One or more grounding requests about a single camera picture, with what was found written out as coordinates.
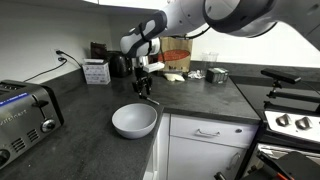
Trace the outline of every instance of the power cord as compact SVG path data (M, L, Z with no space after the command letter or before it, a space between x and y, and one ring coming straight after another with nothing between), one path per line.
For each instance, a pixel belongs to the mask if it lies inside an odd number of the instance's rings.
M24 80L23 82L30 81L31 79L34 79L34 78L36 78L36 77L38 77L38 76L40 76L40 75L43 75L43 74L45 74L45 73L48 73L48 72L54 71L54 70L56 70L56 69L58 69L58 68L62 67L63 65L65 65L65 64L68 62L68 60L67 60L66 58L64 58L64 57L59 57L59 59L58 59L58 60L59 60L59 61L61 61L61 62L63 61L63 63L62 63L62 64L60 64L59 66L57 66L57 67L53 68L53 69L50 69L50 70L48 70L48 71L44 71L44 72L39 73L39 74L37 74L37 75L35 75L35 76L33 76L33 77L29 78L29 79L26 79L26 80Z
M308 84L308 83L306 83L306 82L303 82L303 81L301 81L301 83L304 84L304 85L306 85L306 86L308 86L309 88L311 88L311 89L314 90L317 94L320 95L319 91L316 90L316 88L312 87L310 84Z
M56 54L68 56L69 58L71 58L72 60L74 60L74 61L78 64L78 66L80 67L80 69L82 68L81 64L80 64L74 57L70 56L69 54L67 54L67 53L65 53L65 52L63 52L63 51L60 51L60 50L56 50Z
M211 27L209 26L207 29L203 30L201 33L194 35L194 36L170 36L172 38L175 39L183 39L183 40L191 40L191 39L195 39L197 37L202 36L204 33L206 33Z

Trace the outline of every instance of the small white box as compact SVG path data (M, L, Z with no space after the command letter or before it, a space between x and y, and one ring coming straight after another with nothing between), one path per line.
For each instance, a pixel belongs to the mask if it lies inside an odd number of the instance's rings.
M87 84L109 84L109 65L100 59L85 59L82 65Z

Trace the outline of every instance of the kettle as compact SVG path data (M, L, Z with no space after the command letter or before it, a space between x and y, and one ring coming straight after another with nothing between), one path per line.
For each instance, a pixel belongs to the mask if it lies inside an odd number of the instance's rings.
M110 76L126 77L132 74L132 61L125 57L120 51L108 51L107 61L109 62Z

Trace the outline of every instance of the cabinet handle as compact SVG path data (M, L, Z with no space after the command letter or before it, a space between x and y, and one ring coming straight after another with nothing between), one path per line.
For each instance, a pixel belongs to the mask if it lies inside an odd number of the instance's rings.
M234 168L238 164L240 157L241 157L240 153L238 152L234 156L232 156L232 159L230 161L229 166L227 167L227 170L231 170L232 168Z
M201 135L205 135L205 136L212 136L212 137L219 137L220 136L220 132L217 132L215 134L210 134L210 133L204 133L201 131L201 129L198 129L197 132Z

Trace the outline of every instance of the white bowl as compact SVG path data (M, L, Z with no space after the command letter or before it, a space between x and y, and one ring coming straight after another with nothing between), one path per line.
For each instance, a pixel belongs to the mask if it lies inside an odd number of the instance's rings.
M129 104L118 109L112 123L123 137L141 138L151 132L157 121L157 111L146 104Z

